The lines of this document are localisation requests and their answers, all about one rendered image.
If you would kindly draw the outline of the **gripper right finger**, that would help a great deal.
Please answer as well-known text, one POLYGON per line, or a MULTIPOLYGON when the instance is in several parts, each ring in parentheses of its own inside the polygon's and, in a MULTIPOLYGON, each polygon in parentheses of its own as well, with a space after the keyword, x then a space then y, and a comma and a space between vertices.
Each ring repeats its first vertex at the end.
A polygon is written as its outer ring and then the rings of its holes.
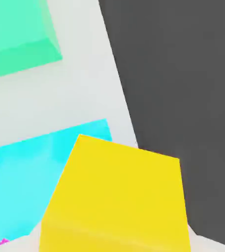
POLYGON ((188 225, 191 252, 225 252, 225 245, 197 235, 188 225))

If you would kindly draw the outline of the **large cyan box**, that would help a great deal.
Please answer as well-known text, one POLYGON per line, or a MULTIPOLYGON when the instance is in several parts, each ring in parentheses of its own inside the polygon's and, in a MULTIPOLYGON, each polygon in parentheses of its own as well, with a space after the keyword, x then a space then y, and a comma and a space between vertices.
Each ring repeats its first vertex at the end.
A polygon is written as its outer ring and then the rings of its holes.
POLYGON ((0 241, 29 235, 41 221, 80 134, 112 139, 103 119, 0 147, 0 241))

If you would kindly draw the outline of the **small yellow cube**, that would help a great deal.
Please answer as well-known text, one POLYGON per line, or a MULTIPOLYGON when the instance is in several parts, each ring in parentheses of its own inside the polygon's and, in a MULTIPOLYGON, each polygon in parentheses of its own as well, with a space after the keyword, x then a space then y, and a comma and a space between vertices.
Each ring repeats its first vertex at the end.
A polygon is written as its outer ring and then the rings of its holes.
POLYGON ((39 252, 191 252, 179 159, 80 135, 39 252))

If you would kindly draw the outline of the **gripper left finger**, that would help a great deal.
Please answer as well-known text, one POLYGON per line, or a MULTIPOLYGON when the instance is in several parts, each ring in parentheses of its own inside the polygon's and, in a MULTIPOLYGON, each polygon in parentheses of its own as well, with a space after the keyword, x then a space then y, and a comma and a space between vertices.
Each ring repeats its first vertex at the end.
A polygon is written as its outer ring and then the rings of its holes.
POLYGON ((40 235, 41 222, 36 225, 29 235, 0 245, 0 252, 39 252, 40 235))

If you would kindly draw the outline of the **large mint green box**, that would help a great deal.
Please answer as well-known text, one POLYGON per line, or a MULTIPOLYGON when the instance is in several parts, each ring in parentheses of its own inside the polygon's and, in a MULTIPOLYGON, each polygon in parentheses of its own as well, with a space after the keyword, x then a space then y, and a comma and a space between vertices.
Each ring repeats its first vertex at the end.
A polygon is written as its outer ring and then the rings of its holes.
POLYGON ((47 0, 0 0, 0 77, 62 58, 47 0))

